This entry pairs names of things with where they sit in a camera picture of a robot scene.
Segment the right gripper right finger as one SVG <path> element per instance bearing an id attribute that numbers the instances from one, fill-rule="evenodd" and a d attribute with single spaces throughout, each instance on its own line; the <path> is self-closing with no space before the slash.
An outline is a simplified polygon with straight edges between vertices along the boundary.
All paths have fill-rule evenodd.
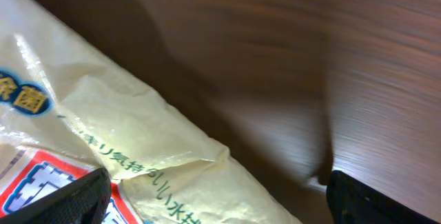
<path id="1" fill-rule="evenodd" d="M 438 224 L 340 170 L 326 189 L 335 224 Z"/>

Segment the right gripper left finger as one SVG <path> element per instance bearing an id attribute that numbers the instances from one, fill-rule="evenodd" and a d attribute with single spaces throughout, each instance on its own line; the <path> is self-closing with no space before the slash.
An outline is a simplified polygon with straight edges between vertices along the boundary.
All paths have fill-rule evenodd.
<path id="1" fill-rule="evenodd" d="M 1 218 L 1 224 L 100 224 L 112 195 L 109 174 L 99 168 Z"/>

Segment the yellow wet wipes pack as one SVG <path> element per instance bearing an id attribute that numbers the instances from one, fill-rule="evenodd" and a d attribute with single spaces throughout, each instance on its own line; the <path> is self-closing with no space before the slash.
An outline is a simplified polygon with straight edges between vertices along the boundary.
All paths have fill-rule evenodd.
<path id="1" fill-rule="evenodd" d="M 1 0 L 1 220 L 99 169 L 100 223 L 296 223 L 154 89 L 33 0 Z"/>

